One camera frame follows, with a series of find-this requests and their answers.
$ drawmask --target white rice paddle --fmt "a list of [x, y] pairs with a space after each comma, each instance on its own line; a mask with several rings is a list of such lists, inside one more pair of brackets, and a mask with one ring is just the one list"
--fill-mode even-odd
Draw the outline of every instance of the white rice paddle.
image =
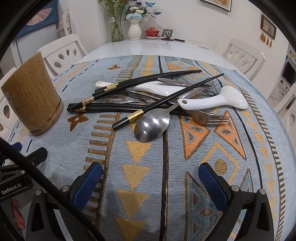
[[220, 94], [204, 99], [178, 99], [184, 110], [204, 110], [221, 105], [230, 105], [240, 109], [247, 109], [248, 103], [244, 96], [231, 86], [222, 87]]

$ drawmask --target wooden utensil holder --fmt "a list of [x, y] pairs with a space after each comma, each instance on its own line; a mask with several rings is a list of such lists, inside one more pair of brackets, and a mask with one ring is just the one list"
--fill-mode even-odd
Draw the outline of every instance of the wooden utensil holder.
[[64, 104], [40, 52], [21, 65], [1, 89], [17, 117], [33, 136], [47, 132], [62, 113]]

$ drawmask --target screw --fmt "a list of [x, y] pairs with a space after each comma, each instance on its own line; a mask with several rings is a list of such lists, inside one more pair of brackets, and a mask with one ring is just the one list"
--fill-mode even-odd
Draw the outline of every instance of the screw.
[[231, 186], [231, 189], [235, 192], [238, 192], [239, 191], [239, 187], [238, 186]]
[[70, 187], [69, 187], [68, 185], [65, 185], [65, 186], [62, 187], [62, 191], [63, 191], [63, 192], [66, 192], [66, 191], [68, 191], [69, 189], [70, 189]]
[[264, 189], [260, 189], [259, 192], [262, 194], [262, 195], [265, 195], [266, 191]]
[[38, 189], [38, 190], [35, 192], [35, 195], [36, 195], [36, 196], [39, 196], [41, 193], [42, 193], [42, 190], [41, 190], [41, 189]]

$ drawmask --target blue patterned tablecloth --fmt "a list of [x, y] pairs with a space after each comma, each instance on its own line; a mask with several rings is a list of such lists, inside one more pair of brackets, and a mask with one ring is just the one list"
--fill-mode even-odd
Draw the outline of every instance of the blue patterned tablecloth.
[[[91, 96], [98, 81], [115, 83], [188, 69], [202, 72], [177, 79], [196, 83], [225, 73], [219, 78], [221, 83], [239, 90], [248, 108], [207, 110], [230, 116], [223, 126], [200, 126], [190, 117], [171, 116], [167, 131], [149, 143], [136, 140], [134, 123], [112, 130], [112, 124], [128, 113], [66, 111], [69, 103]], [[219, 92], [219, 82], [213, 83], [213, 90]], [[267, 100], [236, 71], [184, 58], [121, 56], [75, 64], [53, 79], [53, 84], [65, 105], [54, 126], [34, 137], [18, 121], [9, 141], [21, 142], [24, 155], [45, 147], [48, 157], [38, 168], [57, 188], [71, 184], [92, 162], [102, 165], [103, 177], [83, 212], [106, 240], [204, 240], [221, 212], [199, 180], [198, 167], [203, 162], [243, 191], [266, 190], [276, 241], [291, 231], [296, 222], [296, 164], [291, 142]], [[130, 98], [112, 95], [101, 101]], [[37, 188], [38, 184], [17, 197], [25, 218]], [[244, 215], [242, 211], [229, 240], [234, 240]]]

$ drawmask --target television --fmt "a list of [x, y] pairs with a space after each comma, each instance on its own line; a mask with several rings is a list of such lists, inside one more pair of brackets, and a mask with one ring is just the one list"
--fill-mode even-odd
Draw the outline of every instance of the television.
[[295, 69], [294, 67], [290, 64], [290, 62], [287, 62], [287, 65], [285, 67], [285, 70], [283, 72], [283, 77], [288, 81], [291, 85], [295, 83], [296, 76], [295, 76]]

